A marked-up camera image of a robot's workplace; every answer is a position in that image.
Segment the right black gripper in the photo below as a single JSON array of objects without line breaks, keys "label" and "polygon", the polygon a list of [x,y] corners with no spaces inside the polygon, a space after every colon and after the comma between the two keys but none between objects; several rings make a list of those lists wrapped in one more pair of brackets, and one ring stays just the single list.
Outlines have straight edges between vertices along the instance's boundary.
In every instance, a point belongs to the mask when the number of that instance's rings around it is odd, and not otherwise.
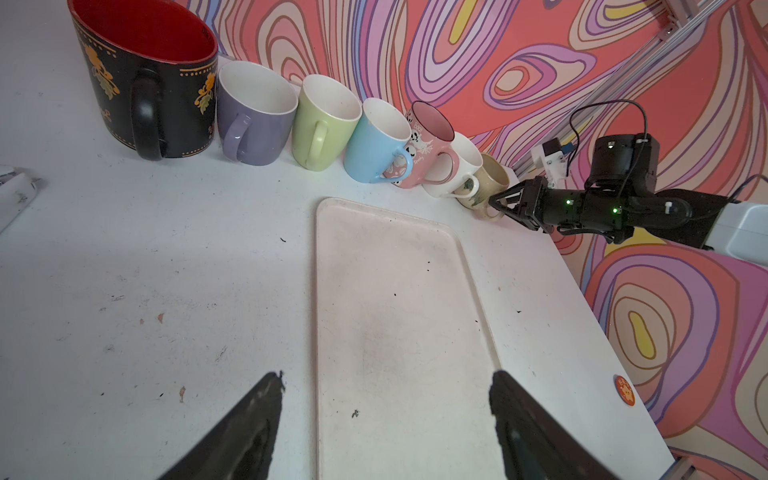
[{"label": "right black gripper", "polygon": [[658,156],[659,143],[648,134],[600,137],[583,189],[520,182],[489,197],[491,207],[502,209],[488,219],[509,218],[533,230],[555,228],[562,235],[592,233],[613,243],[631,237],[636,227],[680,227],[693,217],[693,208],[686,200],[655,193]]}]

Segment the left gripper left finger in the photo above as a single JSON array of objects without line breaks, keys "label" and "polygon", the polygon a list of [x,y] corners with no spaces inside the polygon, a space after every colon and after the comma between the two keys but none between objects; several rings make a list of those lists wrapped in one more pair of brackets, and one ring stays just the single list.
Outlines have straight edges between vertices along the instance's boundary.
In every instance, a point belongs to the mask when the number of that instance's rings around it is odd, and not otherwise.
[{"label": "left gripper left finger", "polygon": [[267,373],[164,479],[266,479],[282,411],[281,376]]}]

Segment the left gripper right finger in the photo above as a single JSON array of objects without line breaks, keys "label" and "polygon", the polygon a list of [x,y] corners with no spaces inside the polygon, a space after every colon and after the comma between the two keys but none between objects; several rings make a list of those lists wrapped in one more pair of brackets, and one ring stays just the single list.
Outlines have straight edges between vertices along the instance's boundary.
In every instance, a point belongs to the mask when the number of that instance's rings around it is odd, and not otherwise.
[{"label": "left gripper right finger", "polygon": [[489,405],[508,479],[614,479],[508,372],[493,373]]}]

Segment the beige teapot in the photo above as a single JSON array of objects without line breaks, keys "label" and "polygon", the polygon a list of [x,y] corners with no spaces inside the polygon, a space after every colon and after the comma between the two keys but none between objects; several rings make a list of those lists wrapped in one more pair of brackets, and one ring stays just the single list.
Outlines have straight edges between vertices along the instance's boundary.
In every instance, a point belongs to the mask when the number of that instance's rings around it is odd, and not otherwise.
[{"label": "beige teapot", "polygon": [[482,159],[482,167],[474,173],[474,177],[466,180],[457,189],[458,193],[465,194],[470,193],[474,186],[478,186],[477,191],[472,196],[458,198],[457,201],[472,210],[478,218],[497,221],[503,214],[489,209],[489,198],[508,189],[510,179],[507,170],[496,159],[485,153],[482,153]]}]

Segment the white mug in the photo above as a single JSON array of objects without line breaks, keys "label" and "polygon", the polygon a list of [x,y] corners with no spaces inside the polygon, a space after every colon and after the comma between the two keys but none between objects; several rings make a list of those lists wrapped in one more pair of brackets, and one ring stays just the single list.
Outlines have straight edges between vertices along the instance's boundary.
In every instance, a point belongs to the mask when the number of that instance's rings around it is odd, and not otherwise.
[{"label": "white mug", "polygon": [[476,173],[483,165],[481,152],[465,135],[456,132],[450,147],[457,154],[459,168],[457,173],[446,183],[437,185],[451,175],[452,159],[447,153],[440,153],[433,167],[427,173],[422,187],[434,198],[468,199],[475,195],[480,187]]}]

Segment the pink mug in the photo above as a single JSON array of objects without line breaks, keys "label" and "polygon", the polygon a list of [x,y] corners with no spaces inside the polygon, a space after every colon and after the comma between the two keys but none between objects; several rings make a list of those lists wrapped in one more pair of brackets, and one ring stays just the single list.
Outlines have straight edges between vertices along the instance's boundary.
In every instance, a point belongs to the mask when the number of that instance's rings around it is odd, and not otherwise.
[{"label": "pink mug", "polygon": [[[460,160],[451,147],[455,131],[449,120],[431,104],[417,100],[406,115],[411,128],[411,136],[404,149],[405,159],[413,163],[411,173],[394,185],[402,189],[411,189],[417,185],[443,185],[453,180],[458,173]],[[427,174],[436,165],[441,154],[450,159],[449,173],[438,180],[428,180]]]}]

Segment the light blue mug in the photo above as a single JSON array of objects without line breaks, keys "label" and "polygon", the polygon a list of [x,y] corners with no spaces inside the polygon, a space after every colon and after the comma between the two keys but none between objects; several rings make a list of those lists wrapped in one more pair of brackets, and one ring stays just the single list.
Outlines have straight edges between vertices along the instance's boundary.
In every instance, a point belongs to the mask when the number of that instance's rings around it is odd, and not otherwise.
[{"label": "light blue mug", "polygon": [[397,108],[382,99],[367,98],[346,148],[345,171],[359,183],[402,182],[414,166],[405,149],[410,135],[410,125]]}]

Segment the beige serving tray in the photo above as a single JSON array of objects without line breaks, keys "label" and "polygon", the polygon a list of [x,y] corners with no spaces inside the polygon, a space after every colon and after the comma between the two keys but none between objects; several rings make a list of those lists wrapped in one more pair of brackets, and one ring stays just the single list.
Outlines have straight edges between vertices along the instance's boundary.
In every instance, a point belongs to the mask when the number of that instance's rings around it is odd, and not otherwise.
[{"label": "beige serving tray", "polygon": [[500,361],[446,225],[348,200],[316,211],[317,473],[500,479]]}]

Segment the light green mug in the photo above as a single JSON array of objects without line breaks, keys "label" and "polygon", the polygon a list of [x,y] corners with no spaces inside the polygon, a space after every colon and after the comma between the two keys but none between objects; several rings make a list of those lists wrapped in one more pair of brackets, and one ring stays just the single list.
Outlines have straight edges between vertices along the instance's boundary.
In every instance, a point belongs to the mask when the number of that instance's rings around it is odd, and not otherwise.
[{"label": "light green mug", "polygon": [[362,103],[337,80],[307,76],[299,92],[292,129],[292,154],[303,168],[327,169],[345,150],[362,117]]}]

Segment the purple mug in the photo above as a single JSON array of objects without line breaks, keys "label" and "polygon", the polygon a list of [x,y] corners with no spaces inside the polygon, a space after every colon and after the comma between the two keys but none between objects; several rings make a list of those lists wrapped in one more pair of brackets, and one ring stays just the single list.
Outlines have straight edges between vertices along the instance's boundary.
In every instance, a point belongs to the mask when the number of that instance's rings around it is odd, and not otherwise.
[{"label": "purple mug", "polygon": [[226,158],[266,166],[280,156],[298,108],[293,86],[260,64],[232,61],[218,75],[217,127]]}]

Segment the black mug red inside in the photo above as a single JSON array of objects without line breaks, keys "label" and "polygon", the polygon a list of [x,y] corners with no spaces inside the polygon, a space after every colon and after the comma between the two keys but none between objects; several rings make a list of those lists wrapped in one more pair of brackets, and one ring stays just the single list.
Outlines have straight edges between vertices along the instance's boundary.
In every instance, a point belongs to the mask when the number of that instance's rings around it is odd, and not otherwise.
[{"label": "black mug red inside", "polygon": [[143,159],[204,151],[214,134],[218,43],[174,1],[67,4],[109,133]]}]

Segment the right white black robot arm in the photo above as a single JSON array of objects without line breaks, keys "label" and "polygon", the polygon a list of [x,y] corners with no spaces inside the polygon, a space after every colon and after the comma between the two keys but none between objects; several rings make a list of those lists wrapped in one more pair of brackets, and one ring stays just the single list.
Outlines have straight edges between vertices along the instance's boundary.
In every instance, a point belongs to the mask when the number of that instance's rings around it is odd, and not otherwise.
[{"label": "right white black robot arm", "polygon": [[489,205],[532,231],[594,234],[609,244],[636,229],[673,243],[767,264],[767,207],[729,196],[656,188],[659,143],[647,133],[600,137],[581,190],[543,177],[490,197]]}]

